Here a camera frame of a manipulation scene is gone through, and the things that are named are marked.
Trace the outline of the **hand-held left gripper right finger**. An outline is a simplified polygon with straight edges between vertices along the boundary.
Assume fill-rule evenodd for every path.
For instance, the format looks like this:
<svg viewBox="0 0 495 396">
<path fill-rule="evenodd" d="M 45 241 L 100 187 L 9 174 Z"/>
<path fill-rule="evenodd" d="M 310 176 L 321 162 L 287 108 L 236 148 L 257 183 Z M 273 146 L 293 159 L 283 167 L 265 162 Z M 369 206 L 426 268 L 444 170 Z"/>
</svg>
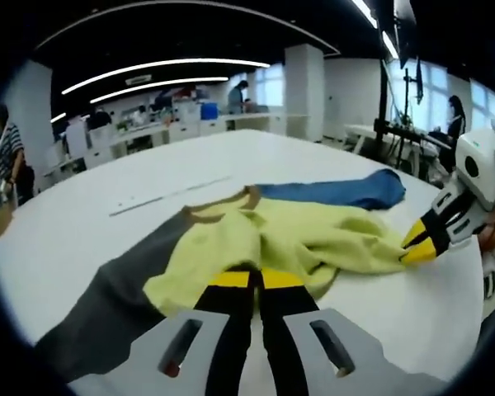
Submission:
<svg viewBox="0 0 495 396">
<path fill-rule="evenodd" d="M 263 342 L 279 395 L 393 395 L 400 370 L 381 344 L 334 309 L 320 309 L 296 275 L 262 269 Z"/>
</svg>

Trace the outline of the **person's right hand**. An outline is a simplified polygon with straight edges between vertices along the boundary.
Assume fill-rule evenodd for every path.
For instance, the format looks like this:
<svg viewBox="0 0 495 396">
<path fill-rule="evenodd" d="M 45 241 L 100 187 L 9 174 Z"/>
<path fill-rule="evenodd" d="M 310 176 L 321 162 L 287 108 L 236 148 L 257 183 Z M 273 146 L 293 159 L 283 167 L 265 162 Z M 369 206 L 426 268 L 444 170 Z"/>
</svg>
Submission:
<svg viewBox="0 0 495 396">
<path fill-rule="evenodd" d="M 495 222 L 484 225 L 478 234 L 478 245 L 481 253 L 495 250 Z"/>
</svg>

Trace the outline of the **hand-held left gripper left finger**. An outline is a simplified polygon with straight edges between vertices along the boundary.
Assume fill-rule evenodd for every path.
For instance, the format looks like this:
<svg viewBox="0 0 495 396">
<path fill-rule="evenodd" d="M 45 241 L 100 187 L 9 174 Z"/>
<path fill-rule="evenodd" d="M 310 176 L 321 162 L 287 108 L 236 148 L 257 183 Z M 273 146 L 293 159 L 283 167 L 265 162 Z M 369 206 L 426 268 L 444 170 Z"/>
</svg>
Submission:
<svg viewBox="0 0 495 396">
<path fill-rule="evenodd" d="M 123 395 L 236 395 L 248 348 L 257 273 L 228 270 L 193 309 L 136 339 L 121 368 Z"/>
</svg>

